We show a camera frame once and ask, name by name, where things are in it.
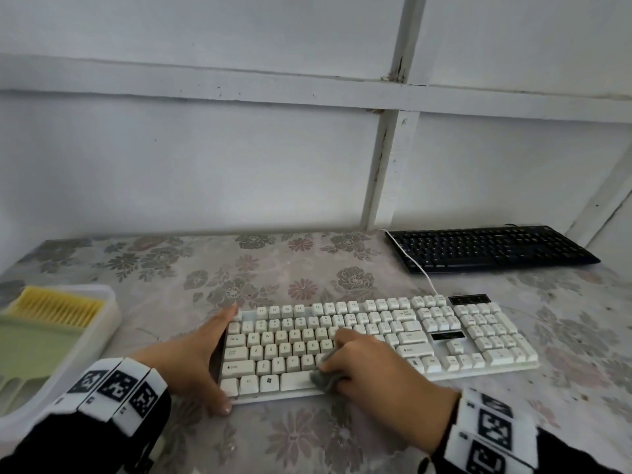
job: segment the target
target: hand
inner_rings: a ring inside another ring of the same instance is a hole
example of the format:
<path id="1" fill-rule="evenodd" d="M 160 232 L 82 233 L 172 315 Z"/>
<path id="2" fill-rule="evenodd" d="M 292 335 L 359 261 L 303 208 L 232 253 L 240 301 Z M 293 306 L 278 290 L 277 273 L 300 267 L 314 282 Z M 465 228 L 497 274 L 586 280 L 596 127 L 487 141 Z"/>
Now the hand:
<path id="1" fill-rule="evenodd" d="M 209 359 L 235 314 L 237 304 L 222 309 L 191 334 L 152 344 L 129 357 L 155 368 L 167 383 L 171 394 L 197 398 L 206 406 L 209 414 L 225 416 L 233 406 L 210 376 Z"/>
<path id="2" fill-rule="evenodd" d="M 339 348 L 318 369 L 342 371 L 336 389 L 412 445 L 432 454 L 460 393 L 428 381 L 391 346 L 371 335 L 339 329 Z"/>

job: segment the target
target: white cable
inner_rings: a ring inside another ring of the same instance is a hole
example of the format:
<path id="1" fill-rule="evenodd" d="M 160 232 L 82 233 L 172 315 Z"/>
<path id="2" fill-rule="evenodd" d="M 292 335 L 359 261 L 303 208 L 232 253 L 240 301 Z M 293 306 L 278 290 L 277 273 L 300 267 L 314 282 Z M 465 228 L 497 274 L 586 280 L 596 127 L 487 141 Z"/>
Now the white cable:
<path id="1" fill-rule="evenodd" d="M 413 263 L 415 263 L 415 266 L 417 266 L 420 270 L 422 270 L 422 273 L 424 273 L 424 274 L 426 275 L 426 278 L 428 279 L 428 282 L 431 284 L 432 291 L 434 291 L 434 292 L 435 292 L 435 294 L 437 294 L 437 295 L 438 295 L 438 292 L 437 292 L 437 290 L 435 289 L 434 285 L 432 284 L 431 277 L 430 277 L 430 276 L 428 276 L 428 273 L 427 273 L 426 271 L 424 271 L 424 270 L 423 270 L 423 268 L 422 268 L 421 266 L 419 266 L 419 263 L 418 263 L 417 261 L 415 261 L 413 258 L 411 258 L 411 257 L 408 255 L 408 253 L 406 252 L 406 250 L 405 250 L 404 248 L 402 248 L 402 247 L 399 245 L 399 243 L 395 240 L 395 238 L 393 238 L 393 237 L 392 237 L 391 233 L 390 233 L 390 232 L 388 232 L 388 230 L 387 230 L 387 229 L 378 229 L 378 231 L 384 231 L 386 234 L 388 234 L 388 235 L 389 235 L 389 238 L 391 238 L 391 239 L 393 240 L 393 243 L 395 243 L 395 244 L 397 245 L 397 247 L 401 250 L 401 252 L 402 252 L 402 253 L 404 253 L 404 255 L 405 255 L 408 259 L 410 259 Z"/>

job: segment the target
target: floral tablecloth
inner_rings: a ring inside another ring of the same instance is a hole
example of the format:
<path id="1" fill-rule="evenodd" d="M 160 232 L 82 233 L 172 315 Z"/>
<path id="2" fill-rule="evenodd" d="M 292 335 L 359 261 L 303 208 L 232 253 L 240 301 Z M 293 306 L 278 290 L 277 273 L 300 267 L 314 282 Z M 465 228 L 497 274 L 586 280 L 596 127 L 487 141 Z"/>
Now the floral tablecloth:
<path id="1" fill-rule="evenodd" d="M 465 378 L 529 411 L 599 462 L 632 472 L 632 283 L 605 266 L 434 276 L 442 294 L 486 293 L 540 353 L 541 369 Z M 144 236 L 46 241 L 0 277 L 103 283 L 124 315 L 104 356 L 190 332 L 221 306 L 255 308 L 429 294 L 380 233 Z M 236 406 L 227 418 L 176 400 L 158 472 L 413 473 L 424 456 L 341 398 Z"/>

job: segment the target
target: space bar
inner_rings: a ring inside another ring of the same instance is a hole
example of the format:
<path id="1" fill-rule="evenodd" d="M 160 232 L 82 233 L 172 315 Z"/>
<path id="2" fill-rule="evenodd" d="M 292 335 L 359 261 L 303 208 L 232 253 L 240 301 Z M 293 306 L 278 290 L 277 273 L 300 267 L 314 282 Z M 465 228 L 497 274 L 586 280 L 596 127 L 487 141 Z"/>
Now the space bar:
<path id="1" fill-rule="evenodd" d="M 494 258 L 445 258 L 440 260 L 448 268 L 467 268 L 474 266 L 489 266 L 494 265 L 496 262 Z"/>
<path id="2" fill-rule="evenodd" d="M 280 375 L 280 390 L 312 389 L 316 385 L 309 371 L 287 372 Z"/>

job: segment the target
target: white keyboard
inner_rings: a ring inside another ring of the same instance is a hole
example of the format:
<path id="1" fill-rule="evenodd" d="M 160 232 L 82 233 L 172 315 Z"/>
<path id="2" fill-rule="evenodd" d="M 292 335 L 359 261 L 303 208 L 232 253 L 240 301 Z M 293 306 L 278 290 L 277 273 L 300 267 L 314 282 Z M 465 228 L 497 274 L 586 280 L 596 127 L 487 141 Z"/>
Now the white keyboard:
<path id="1" fill-rule="evenodd" d="M 334 350 L 338 329 L 387 342 L 430 381 L 540 366 L 498 304 L 454 305 L 438 295 L 240 311 L 214 353 L 215 378 L 236 405 L 322 394 L 310 371 Z"/>

